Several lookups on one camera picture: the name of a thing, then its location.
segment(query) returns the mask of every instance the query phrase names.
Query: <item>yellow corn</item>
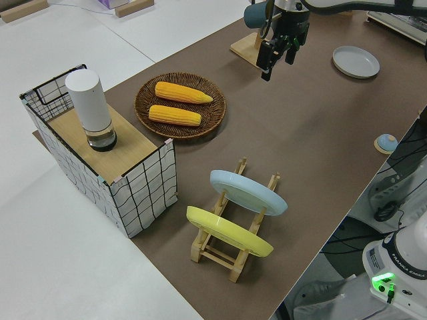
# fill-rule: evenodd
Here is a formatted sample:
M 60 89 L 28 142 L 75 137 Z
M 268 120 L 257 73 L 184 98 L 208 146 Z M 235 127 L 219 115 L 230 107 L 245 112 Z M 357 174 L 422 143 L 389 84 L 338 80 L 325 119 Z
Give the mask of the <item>yellow corn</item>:
M 199 113 L 166 107 L 165 105 L 152 105 L 149 108 L 148 118 L 152 121 L 192 127 L 197 127 L 201 123 L 201 115 Z
M 212 97 L 200 90 L 165 81 L 159 81 L 155 84 L 155 95 L 164 99 L 188 103 L 208 103 L 213 100 Z

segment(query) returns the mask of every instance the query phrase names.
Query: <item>brown table mat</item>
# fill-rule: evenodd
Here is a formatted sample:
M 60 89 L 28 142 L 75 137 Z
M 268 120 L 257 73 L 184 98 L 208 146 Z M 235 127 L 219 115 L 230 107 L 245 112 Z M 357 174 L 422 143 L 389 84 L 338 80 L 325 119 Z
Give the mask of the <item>brown table mat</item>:
M 425 106 L 423 48 L 365 18 L 362 12 L 312 15 L 294 65 L 279 62 L 269 83 L 229 50 L 252 32 L 240 20 L 107 92 L 109 104 L 156 144 L 163 139 L 133 111 L 146 81 L 168 72 L 195 73 L 226 96 L 228 110 L 212 140 L 176 145 L 179 201 L 133 238 L 205 319 L 268 319 L 386 160 L 375 150 L 375 138 L 402 138 Z M 332 52 L 342 45 L 376 56 L 378 76 L 359 80 L 339 72 Z M 246 176 L 260 183 L 281 173 L 276 191 L 289 209 L 264 219 L 259 235 L 275 249 L 266 258 L 250 257 L 235 284 L 226 268 L 190 260 L 197 229 L 185 210 L 210 209 L 217 197 L 210 171 L 233 171 L 242 156 L 248 156 Z M 224 217 L 249 226 L 253 216 L 229 204 Z

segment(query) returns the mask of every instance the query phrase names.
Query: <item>woven tray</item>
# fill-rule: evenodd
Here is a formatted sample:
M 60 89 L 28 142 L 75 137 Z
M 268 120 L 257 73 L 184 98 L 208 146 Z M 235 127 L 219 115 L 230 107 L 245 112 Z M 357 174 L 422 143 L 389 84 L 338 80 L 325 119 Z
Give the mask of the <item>woven tray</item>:
M 158 81 L 167 81 L 203 91 L 210 95 L 213 101 L 198 105 L 156 97 L 154 88 Z M 148 111 L 152 105 L 167 105 L 200 113 L 201 123 L 198 127 L 187 127 L 152 121 L 148 119 Z M 176 72 L 159 75 L 143 85 L 136 95 L 134 108 L 138 119 L 153 132 L 174 139 L 191 139 L 208 134 L 221 123 L 226 114 L 226 98 L 211 81 L 191 73 Z

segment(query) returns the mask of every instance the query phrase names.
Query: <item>grid pattern box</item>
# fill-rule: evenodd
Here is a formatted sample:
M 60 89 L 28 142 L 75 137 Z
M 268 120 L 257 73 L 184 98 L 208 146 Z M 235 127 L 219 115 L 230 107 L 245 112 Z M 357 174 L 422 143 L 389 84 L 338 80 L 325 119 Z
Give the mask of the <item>grid pattern box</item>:
M 134 237 L 177 201 L 175 147 L 169 139 L 130 170 L 108 184 L 49 125 L 73 108 L 65 86 L 77 66 L 20 96 L 46 147 L 66 176 L 126 236 Z

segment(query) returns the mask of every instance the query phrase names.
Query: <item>plate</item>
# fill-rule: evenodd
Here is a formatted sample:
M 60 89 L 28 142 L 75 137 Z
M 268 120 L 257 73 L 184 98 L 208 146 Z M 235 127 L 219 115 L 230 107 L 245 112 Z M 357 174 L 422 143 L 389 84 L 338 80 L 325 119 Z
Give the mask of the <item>plate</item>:
M 187 87 L 203 91 L 207 95 L 210 95 L 213 98 L 213 101 L 211 103 L 195 104 L 156 97 L 154 88 L 158 81 L 185 85 Z M 197 127 L 188 127 L 184 125 L 170 125 L 168 123 L 152 121 L 148 119 L 149 108 L 152 105 L 167 105 L 168 107 L 175 107 L 200 113 L 201 123 Z M 218 127 L 226 114 L 226 98 L 214 83 L 200 77 L 199 75 L 184 72 L 173 72 L 159 75 L 144 84 L 136 95 L 134 110 L 138 119 L 149 130 L 164 137 L 173 139 L 192 139 L 196 137 L 203 137 Z
M 240 250 L 249 250 L 252 255 L 267 257 L 273 251 L 273 247 L 267 241 L 209 211 L 189 206 L 187 207 L 187 219 L 196 227 L 202 228 L 229 245 Z
M 213 170 L 210 177 L 212 187 L 218 192 L 226 192 L 225 197 L 243 208 L 265 215 L 281 215 L 288 204 L 274 191 L 237 173 Z
M 332 59 L 338 70 L 353 78 L 371 78 L 380 71 L 380 63 L 372 54 L 350 45 L 335 49 Z

